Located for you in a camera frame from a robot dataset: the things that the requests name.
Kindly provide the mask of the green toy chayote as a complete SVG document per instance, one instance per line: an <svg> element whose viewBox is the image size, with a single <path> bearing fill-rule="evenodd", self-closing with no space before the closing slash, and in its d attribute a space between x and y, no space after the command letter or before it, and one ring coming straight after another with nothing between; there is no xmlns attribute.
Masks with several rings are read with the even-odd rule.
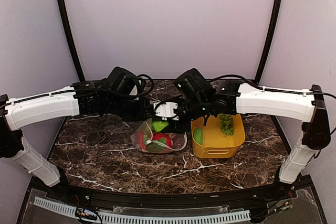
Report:
<svg viewBox="0 0 336 224"><path fill-rule="evenodd" d="M155 132L162 132L166 127L168 127L169 122L165 120L152 120L152 128Z"/></svg>

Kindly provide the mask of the red toy apple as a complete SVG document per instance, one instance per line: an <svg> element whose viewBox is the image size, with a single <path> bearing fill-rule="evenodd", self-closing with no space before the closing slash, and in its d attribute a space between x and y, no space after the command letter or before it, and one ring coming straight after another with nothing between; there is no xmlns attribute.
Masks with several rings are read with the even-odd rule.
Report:
<svg viewBox="0 0 336 224"><path fill-rule="evenodd" d="M160 143L163 143L164 145L171 147L173 144L173 141L169 138L169 136L165 133L158 133L154 132L153 133L153 141L157 141Z"/></svg>

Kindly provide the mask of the orange toy carrot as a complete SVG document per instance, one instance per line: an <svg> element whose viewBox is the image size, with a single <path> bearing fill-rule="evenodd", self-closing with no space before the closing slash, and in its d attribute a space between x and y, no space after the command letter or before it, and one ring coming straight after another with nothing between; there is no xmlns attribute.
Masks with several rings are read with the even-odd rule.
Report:
<svg viewBox="0 0 336 224"><path fill-rule="evenodd" d="M146 134L143 134L142 132L139 132L138 139L139 139L139 146L140 146L141 151L145 151L146 143L149 140L148 136Z"/></svg>

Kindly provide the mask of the yellow plastic basket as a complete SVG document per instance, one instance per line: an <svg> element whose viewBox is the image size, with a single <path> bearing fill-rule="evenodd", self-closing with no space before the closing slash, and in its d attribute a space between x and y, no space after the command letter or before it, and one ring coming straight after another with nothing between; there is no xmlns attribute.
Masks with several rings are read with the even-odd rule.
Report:
<svg viewBox="0 0 336 224"><path fill-rule="evenodd" d="M240 115L233 115L234 134L227 136L220 130L220 119L210 116L204 125L204 119L191 122L193 153L199 158L231 158L245 142L245 130ZM203 130L203 144L194 141L193 132L198 125Z"/></svg>

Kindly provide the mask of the clear dotted zip top bag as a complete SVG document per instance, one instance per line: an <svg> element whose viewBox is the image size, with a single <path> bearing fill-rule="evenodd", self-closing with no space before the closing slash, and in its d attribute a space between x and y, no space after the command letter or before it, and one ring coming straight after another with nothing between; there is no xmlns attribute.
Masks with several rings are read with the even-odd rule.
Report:
<svg viewBox="0 0 336 224"><path fill-rule="evenodd" d="M170 132L168 121L147 119L131 135L133 146L144 153L167 154L183 150L186 133Z"/></svg>

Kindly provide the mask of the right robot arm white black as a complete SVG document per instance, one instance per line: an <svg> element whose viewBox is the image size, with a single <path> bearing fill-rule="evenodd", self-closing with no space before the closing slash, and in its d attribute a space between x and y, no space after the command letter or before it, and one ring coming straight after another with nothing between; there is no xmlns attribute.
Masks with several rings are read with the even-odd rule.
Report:
<svg viewBox="0 0 336 224"><path fill-rule="evenodd" d="M329 117L320 86L291 90L256 86L253 83L221 81L217 87L209 82L177 82L182 93L161 106L161 117L191 121L219 114L266 114L301 121L301 135L289 157L279 169L278 179L268 188L273 200L280 199L309 161L331 142Z"/></svg>

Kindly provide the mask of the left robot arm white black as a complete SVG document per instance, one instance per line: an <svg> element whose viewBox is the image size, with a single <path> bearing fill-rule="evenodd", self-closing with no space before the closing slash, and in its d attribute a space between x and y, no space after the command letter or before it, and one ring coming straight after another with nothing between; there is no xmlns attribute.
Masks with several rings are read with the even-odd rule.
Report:
<svg viewBox="0 0 336 224"><path fill-rule="evenodd" d="M24 137L22 128L55 118L112 114L123 121L142 121L153 114L146 94L123 94L104 82L75 83L62 89L32 97L10 99L1 96L1 157L20 164L38 177L63 201L74 197L61 168L47 161Z"/></svg>

